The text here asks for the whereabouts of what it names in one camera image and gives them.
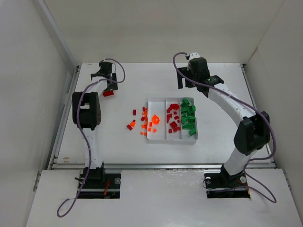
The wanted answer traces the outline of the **red curved lego piece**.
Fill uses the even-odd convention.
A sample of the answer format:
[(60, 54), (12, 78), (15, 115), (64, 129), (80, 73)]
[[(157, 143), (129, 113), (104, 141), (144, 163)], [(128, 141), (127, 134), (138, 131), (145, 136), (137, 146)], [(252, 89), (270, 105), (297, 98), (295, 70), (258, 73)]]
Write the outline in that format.
[(169, 123), (169, 121), (170, 121), (170, 119), (172, 118), (172, 116), (173, 116), (173, 114), (167, 114), (167, 117), (166, 117), (166, 119), (167, 119), (167, 123)]

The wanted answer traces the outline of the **red half-round lego base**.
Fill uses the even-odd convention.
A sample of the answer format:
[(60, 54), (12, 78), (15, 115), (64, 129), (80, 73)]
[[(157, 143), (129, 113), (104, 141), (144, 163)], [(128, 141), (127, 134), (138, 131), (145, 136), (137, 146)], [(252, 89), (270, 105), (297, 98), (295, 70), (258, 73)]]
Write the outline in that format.
[(104, 91), (103, 92), (103, 97), (108, 97), (114, 95), (114, 91), (109, 90), (109, 91)]

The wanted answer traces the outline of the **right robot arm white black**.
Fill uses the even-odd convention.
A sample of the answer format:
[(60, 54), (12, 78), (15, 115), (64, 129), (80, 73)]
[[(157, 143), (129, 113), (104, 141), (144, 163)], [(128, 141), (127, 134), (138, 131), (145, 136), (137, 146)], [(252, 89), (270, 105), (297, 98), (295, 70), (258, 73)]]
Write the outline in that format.
[(219, 76), (211, 76), (207, 60), (198, 53), (185, 56), (187, 66), (176, 69), (178, 87), (196, 87), (197, 91), (219, 105), (237, 127), (233, 139), (235, 148), (219, 174), (227, 183), (238, 177), (255, 153), (269, 142), (269, 115), (241, 101)]

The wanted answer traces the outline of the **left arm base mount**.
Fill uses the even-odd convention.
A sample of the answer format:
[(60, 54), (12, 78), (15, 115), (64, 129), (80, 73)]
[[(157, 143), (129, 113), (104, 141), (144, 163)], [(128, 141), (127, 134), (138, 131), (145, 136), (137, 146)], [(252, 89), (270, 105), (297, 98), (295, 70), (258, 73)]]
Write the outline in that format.
[(80, 186), (84, 180), (87, 168), (75, 180), (79, 182), (76, 194), (78, 199), (119, 199), (122, 175), (121, 172), (107, 171), (105, 168), (96, 168), (89, 171), (84, 186)]

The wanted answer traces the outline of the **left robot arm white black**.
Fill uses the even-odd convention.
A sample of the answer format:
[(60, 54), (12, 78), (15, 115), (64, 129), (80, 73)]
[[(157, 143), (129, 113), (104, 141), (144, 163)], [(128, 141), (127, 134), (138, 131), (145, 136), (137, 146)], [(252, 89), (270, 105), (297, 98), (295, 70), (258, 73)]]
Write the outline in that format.
[(90, 82), (83, 91), (72, 94), (72, 120), (82, 134), (86, 147), (85, 167), (81, 178), (86, 184), (103, 183), (106, 178), (104, 161), (98, 147), (98, 127), (102, 113), (99, 96), (118, 90), (113, 63), (107, 59), (99, 63), (99, 70), (90, 75)]

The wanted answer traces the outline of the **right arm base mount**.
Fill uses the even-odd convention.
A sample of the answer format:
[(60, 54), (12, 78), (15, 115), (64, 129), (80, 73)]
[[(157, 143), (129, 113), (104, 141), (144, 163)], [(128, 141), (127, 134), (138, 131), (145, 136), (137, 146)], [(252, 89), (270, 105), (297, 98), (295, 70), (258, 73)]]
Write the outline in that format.
[(242, 172), (229, 177), (225, 173), (205, 173), (203, 187), (208, 199), (250, 199), (247, 178)]

